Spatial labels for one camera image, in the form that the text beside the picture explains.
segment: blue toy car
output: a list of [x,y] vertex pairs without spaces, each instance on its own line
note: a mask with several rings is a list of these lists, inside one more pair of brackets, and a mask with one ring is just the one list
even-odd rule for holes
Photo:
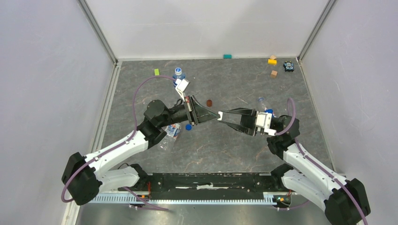
[[293,72],[294,71],[293,63],[291,61],[285,61],[285,63],[283,64],[283,67],[285,68],[285,72]]

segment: wall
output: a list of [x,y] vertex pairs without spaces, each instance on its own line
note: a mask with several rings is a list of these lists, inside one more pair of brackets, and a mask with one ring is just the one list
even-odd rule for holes
[[120,59],[297,56],[327,0],[87,0]]
[[369,224],[398,224],[397,7],[338,1],[303,59],[334,164],[366,187]]
[[76,1],[0,8],[0,224],[60,224],[61,175],[90,148],[113,65]]

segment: water bottle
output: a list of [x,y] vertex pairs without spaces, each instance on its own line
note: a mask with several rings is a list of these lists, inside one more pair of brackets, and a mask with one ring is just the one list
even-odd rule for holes
[[180,79],[180,80],[182,80],[182,79],[185,78],[185,73],[183,73],[183,71],[181,70],[180,67],[177,67],[177,68],[174,70],[173,78],[174,78],[174,79]]
[[174,142],[181,131],[181,125],[179,123],[175,123],[172,125],[168,125],[165,129],[166,136],[159,142],[158,147],[162,150],[168,151],[172,150],[174,146]]
[[274,110],[270,108],[269,103],[263,97],[257,99],[257,110],[259,112],[272,113],[272,117],[276,117]]

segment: white bottle cap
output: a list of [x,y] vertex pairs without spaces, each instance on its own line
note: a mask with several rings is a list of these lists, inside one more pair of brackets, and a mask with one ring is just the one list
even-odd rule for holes
[[176,75],[181,75],[183,72],[182,72],[182,70],[181,70],[180,67],[177,67],[176,70],[174,71],[174,73],[175,73]]

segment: red-brown object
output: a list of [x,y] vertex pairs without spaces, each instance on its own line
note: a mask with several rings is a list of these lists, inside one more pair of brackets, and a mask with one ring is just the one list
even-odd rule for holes
[[212,102],[212,100],[207,100],[206,101],[206,105],[208,106],[208,107],[211,107],[212,105],[213,105],[213,102]]

